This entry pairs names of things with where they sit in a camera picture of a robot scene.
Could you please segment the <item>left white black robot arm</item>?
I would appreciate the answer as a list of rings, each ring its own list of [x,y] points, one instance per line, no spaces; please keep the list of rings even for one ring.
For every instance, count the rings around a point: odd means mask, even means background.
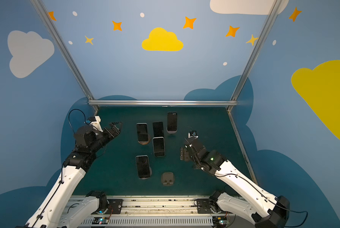
[[[60,176],[26,228],[77,228],[92,213],[108,208],[106,194],[91,191],[65,216],[62,215],[74,190],[97,158],[97,152],[121,133],[122,122],[102,128],[99,121],[80,127],[74,134],[75,147],[62,164]]]

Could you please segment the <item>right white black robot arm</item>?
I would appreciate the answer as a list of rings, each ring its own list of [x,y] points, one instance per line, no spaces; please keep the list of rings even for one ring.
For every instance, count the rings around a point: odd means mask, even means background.
[[[284,228],[289,219],[290,202],[284,197],[276,197],[259,187],[239,171],[231,161],[219,152],[209,152],[192,136],[186,139],[183,151],[188,152],[196,169],[200,169],[235,190],[242,199],[226,192],[216,192],[210,200],[222,210],[233,213],[256,228]]]

